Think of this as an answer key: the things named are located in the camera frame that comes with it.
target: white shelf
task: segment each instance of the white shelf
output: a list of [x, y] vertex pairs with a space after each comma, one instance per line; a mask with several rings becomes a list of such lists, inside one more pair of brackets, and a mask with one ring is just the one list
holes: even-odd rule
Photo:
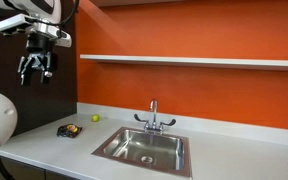
[[81, 54], [80, 58], [101, 63], [127, 63], [127, 64], [196, 66], [196, 67], [211, 67], [211, 68], [288, 71], [288, 60], [115, 56], [115, 55], [113, 56], [113, 55], [88, 55], [88, 54]]
[[183, 0], [90, 0], [97, 7], [174, 2]]

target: faucet handle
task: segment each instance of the faucet handle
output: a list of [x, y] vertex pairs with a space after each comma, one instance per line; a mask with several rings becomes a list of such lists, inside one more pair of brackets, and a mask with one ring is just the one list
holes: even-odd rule
[[137, 114], [134, 114], [134, 118], [139, 122], [146, 122], [146, 123], [148, 122], [148, 120], [141, 120]]
[[172, 121], [171, 121], [170, 123], [166, 124], [166, 123], [161, 122], [160, 125], [161, 125], [161, 126], [162, 126], [162, 125], [173, 126], [175, 123], [176, 123], [176, 120], [175, 120], [175, 119], [172, 119]]

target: kitchen counter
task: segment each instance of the kitchen counter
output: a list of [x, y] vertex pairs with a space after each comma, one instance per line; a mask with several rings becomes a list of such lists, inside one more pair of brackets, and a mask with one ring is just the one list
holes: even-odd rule
[[[59, 126], [83, 127], [75, 139], [56, 136]], [[142, 129], [143, 123], [75, 114], [12, 137], [1, 156], [77, 179], [188, 179], [91, 155], [120, 127]], [[189, 138], [193, 179], [288, 180], [288, 146], [223, 135], [167, 128], [167, 134]]]

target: yellow ball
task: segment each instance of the yellow ball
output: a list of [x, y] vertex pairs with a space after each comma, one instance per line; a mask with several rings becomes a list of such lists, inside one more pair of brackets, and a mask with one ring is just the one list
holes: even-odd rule
[[93, 114], [92, 115], [92, 121], [93, 122], [97, 122], [97, 121], [99, 121], [100, 120], [100, 115], [98, 115], [98, 114]]

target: stainless steel sink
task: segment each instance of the stainless steel sink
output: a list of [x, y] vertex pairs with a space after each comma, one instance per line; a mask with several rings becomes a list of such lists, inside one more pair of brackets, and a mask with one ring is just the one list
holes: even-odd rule
[[191, 177], [189, 142], [185, 137], [122, 127], [92, 154], [152, 170]]

